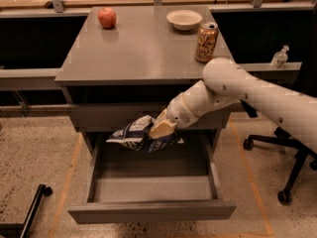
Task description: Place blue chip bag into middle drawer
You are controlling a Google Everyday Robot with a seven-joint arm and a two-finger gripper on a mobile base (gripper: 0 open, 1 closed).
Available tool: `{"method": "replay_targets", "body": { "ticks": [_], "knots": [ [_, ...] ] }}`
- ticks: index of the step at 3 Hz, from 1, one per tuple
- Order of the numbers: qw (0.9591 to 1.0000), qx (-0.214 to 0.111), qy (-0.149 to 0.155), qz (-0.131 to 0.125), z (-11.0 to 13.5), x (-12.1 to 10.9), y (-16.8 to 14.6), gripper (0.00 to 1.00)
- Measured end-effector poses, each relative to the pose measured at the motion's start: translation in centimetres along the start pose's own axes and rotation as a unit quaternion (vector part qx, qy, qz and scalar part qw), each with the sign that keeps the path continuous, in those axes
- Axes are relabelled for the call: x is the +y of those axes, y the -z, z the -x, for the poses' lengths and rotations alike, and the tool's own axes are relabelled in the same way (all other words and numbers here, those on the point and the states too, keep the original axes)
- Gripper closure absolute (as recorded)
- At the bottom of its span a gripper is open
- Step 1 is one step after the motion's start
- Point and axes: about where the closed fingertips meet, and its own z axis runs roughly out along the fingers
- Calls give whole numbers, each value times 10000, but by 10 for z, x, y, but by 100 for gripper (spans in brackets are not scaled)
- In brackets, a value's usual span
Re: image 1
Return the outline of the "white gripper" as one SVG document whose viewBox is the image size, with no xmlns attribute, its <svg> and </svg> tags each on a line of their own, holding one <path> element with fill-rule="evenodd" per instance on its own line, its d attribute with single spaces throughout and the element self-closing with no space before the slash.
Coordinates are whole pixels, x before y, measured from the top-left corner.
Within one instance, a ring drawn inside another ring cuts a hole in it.
<svg viewBox="0 0 317 238">
<path fill-rule="evenodd" d="M 156 118 L 149 136 L 152 139 L 162 138 L 171 135 L 175 127 L 187 128 L 197 120 L 198 117 L 189 109 L 185 102 L 184 95 L 179 94 L 169 102 L 166 110 L 163 110 Z"/>
</svg>

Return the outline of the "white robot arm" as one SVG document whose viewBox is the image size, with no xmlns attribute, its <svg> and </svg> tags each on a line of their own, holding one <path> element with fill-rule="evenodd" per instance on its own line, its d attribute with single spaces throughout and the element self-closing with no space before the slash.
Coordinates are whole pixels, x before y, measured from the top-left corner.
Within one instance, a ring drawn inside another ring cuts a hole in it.
<svg viewBox="0 0 317 238">
<path fill-rule="evenodd" d="M 204 114 L 242 100 L 317 152 L 317 98 L 252 76 L 233 61 L 209 61 L 203 78 L 173 98 L 150 130 L 157 139 L 187 128 Z"/>
</svg>

